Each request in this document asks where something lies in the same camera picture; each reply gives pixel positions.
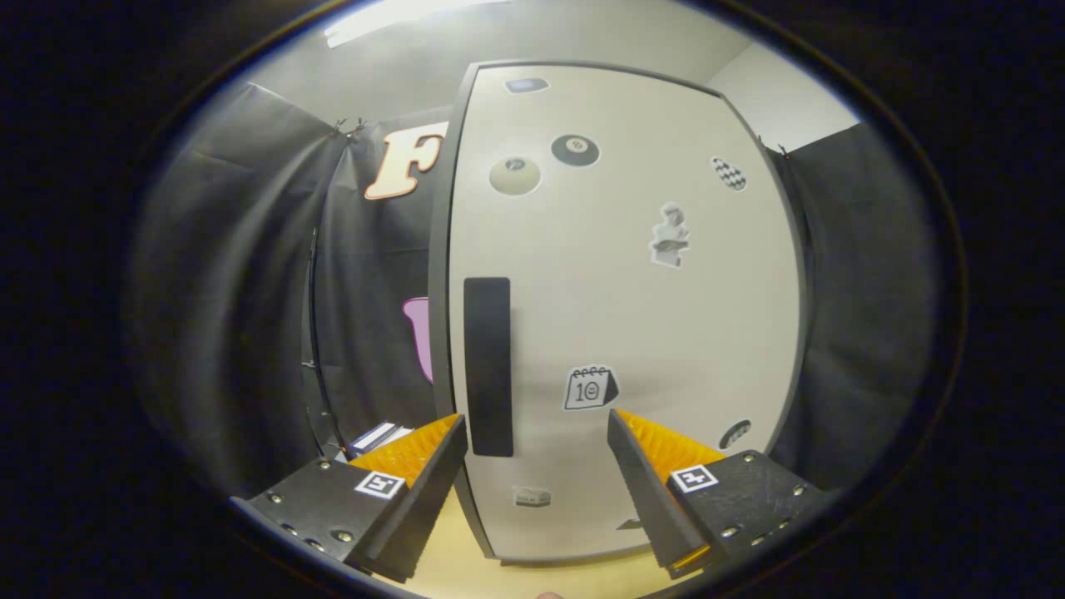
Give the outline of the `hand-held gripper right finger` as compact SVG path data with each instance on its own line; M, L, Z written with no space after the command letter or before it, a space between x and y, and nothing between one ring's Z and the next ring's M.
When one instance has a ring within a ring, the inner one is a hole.
M634 412L609 412L607 442L651 550L673 579L753 564L833 502L761 452L726 456Z

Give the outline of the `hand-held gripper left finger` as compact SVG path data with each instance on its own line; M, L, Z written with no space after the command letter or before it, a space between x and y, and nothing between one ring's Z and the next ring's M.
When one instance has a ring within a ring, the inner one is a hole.
M468 451L453 412L348 463L305 463L230 504L256 531L317 567L404 583L436 527Z

